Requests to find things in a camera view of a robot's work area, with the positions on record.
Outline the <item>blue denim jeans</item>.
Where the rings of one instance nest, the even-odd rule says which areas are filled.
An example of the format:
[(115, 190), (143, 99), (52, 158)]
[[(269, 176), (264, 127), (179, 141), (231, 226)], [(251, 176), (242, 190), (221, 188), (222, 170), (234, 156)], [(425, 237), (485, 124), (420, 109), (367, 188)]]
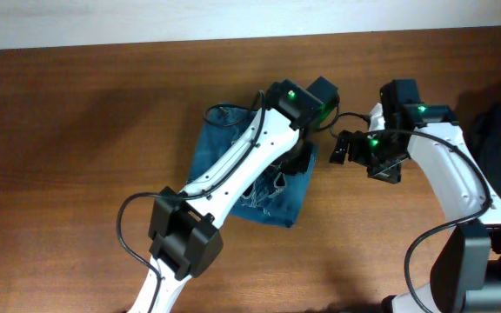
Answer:
[[(203, 175), (238, 140), (254, 116), (236, 105), (210, 110), (197, 140), (187, 182)], [(276, 165), (263, 171), (239, 197), (230, 214), (255, 223), (292, 227), (303, 207), (317, 151), (315, 144), (305, 151), (308, 165), (304, 173), (286, 175)]]

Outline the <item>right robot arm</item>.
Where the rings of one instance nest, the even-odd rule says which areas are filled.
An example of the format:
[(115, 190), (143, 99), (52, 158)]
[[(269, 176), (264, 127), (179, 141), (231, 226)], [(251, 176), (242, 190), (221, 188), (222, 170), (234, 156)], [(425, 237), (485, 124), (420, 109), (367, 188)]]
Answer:
[[(366, 132), (343, 130), (331, 163), (363, 165), (370, 178), (399, 183), (412, 160), (427, 177), (446, 221), (417, 237), (404, 257), (407, 292), (386, 297), (384, 312), (501, 312), (501, 198), (464, 141), (452, 109), (420, 99), (413, 79), (393, 80), (363, 119)], [(410, 263), (430, 236), (450, 236), (431, 267), (428, 283), (414, 287)]]

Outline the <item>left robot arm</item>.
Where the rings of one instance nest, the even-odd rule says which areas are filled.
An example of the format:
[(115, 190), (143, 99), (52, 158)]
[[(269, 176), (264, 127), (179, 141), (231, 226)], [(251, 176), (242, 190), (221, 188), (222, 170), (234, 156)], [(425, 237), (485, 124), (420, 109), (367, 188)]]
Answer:
[(273, 83), (248, 128), (201, 176), (176, 192), (151, 192), (150, 258), (133, 312), (169, 312), (192, 278), (215, 261), (224, 243), (220, 229), (243, 193), (272, 164), (303, 170), (307, 139), (338, 106), (337, 87), (324, 77), (302, 88), (290, 79)]

